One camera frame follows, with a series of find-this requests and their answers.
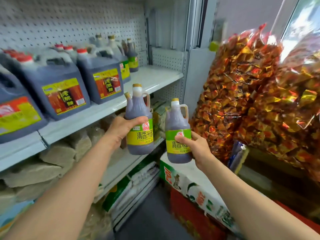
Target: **large plastic bag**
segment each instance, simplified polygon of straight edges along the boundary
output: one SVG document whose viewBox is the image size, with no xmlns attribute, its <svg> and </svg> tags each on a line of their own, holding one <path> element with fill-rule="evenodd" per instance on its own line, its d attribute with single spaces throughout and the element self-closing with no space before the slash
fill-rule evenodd
<svg viewBox="0 0 320 240">
<path fill-rule="evenodd" d="M 308 34 L 279 66 L 244 117 L 237 137 L 320 181 L 320 32 Z"/>
<path fill-rule="evenodd" d="M 282 47 L 274 36 L 262 34 L 264 27 L 234 34 L 221 44 L 191 121 L 192 130 L 207 139 L 211 152 L 223 162 L 229 158 L 241 117 L 279 61 Z"/>
</svg>

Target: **perforated metal panel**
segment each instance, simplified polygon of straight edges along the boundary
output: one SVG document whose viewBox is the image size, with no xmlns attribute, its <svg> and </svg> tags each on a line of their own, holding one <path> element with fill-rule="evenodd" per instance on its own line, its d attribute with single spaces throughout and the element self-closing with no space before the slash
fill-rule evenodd
<svg viewBox="0 0 320 240">
<path fill-rule="evenodd" d="M 1 48 L 89 42 L 96 33 L 130 37 L 140 62 L 148 63 L 143 2 L 0 0 L 0 27 Z"/>
<path fill-rule="evenodd" d="M 170 68 L 186 75 L 188 52 L 171 49 L 152 48 L 152 61 L 154 65 Z M 155 98 L 170 101 L 179 98 L 183 101 L 186 76 L 154 93 Z"/>
</svg>

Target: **store shelf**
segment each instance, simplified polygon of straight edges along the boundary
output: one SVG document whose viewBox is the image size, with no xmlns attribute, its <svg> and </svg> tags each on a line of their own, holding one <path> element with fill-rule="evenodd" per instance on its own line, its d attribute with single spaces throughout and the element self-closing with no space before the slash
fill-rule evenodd
<svg viewBox="0 0 320 240">
<path fill-rule="evenodd" d="M 132 84 L 140 83 L 149 94 L 153 93 L 172 82 L 179 80 L 183 74 L 161 66 L 148 65 L 139 68 L 138 72 L 131 73 L 131 81 L 124 85 L 124 92 L 132 94 Z M 52 121 L 39 130 L 40 135 L 52 144 L 71 133 L 92 124 L 93 122 L 126 106 L 125 96 L 118 97 L 104 104 L 92 104 L 90 108 L 76 113 L 60 121 Z"/>
<path fill-rule="evenodd" d="M 154 148 L 160 145 L 164 139 L 161 137 L 155 142 Z M 123 150 L 122 155 L 112 157 L 107 170 L 105 171 L 101 184 L 103 192 L 94 198 L 94 203 L 97 203 L 114 185 L 122 180 L 135 166 L 137 166 L 148 154 L 146 155 L 131 155 L 128 149 Z"/>
<path fill-rule="evenodd" d="M 44 149 L 38 132 L 0 144 L 0 172 Z"/>
<path fill-rule="evenodd" d="M 131 214 L 138 208 L 138 206 L 144 201 L 148 194 L 154 189 L 159 181 L 159 174 L 157 173 L 154 178 L 147 184 L 147 186 L 134 198 L 134 200 L 117 216 L 114 221 L 114 230 L 117 232 Z"/>
</svg>

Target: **right hand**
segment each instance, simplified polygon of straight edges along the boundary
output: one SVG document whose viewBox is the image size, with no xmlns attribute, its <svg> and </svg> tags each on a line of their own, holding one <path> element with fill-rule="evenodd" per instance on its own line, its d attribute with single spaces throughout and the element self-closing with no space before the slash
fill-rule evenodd
<svg viewBox="0 0 320 240">
<path fill-rule="evenodd" d="M 207 160 L 212 160 L 215 157 L 211 154 L 208 142 L 205 138 L 199 136 L 193 131 L 191 132 L 191 137 L 194 140 L 190 140 L 184 136 L 175 136 L 174 139 L 179 143 L 186 144 L 188 147 L 190 147 L 196 166 L 198 169 L 203 171 L 205 162 Z"/>
</svg>

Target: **wall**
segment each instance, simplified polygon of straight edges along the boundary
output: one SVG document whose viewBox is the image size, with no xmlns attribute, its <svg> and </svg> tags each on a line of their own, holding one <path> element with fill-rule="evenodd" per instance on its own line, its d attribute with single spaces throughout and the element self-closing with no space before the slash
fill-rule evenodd
<svg viewBox="0 0 320 240">
<path fill-rule="evenodd" d="M 282 0 L 220 0 L 217 19 L 226 18 L 227 37 L 267 23 L 269 32 L 276 19 Z"/>
</svg>

